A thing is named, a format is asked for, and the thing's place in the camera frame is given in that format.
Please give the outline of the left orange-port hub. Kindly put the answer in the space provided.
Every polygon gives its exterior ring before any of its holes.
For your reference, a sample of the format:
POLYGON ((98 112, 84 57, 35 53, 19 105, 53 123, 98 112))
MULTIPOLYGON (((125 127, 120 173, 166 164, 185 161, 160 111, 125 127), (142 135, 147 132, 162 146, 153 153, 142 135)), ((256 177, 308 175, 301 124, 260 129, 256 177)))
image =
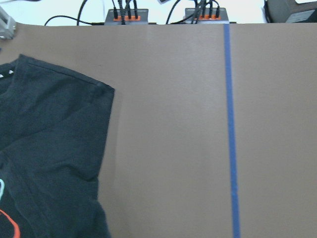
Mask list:
MULTIPOLYGON (((117 10, 117 15, 114 15, 114 9, 110 9, 107 13, 105 25, 121 25, 121 14, 120 11, 117 10)), ((130 14, 128 11, 124 17, 124 23, 126 25, 146 25, 148 24, 148 9, 137 9, 137 17, 135 16, 135 11, 131 10, 130 14)))

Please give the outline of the black printed t-shirt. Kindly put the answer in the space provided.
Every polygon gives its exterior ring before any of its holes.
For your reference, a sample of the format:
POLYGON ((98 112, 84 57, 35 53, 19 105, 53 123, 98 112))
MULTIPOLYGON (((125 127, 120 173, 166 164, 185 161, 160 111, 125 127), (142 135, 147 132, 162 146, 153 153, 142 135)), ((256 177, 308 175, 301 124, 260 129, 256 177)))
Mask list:
POLYGON ((108 238, 98 202, 114 89, 25 55, 0 67, 0 235, 108 238))

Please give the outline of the aluminium frame post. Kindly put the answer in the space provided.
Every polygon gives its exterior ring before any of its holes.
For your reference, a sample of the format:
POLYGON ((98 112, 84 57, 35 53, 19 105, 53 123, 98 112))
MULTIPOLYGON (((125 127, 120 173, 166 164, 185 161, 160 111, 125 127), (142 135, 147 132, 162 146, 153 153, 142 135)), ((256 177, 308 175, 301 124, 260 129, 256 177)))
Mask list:
POLYGON ((12 40, 15 35, 16 21, 1 7, 0 8, 0 38, 12 40))

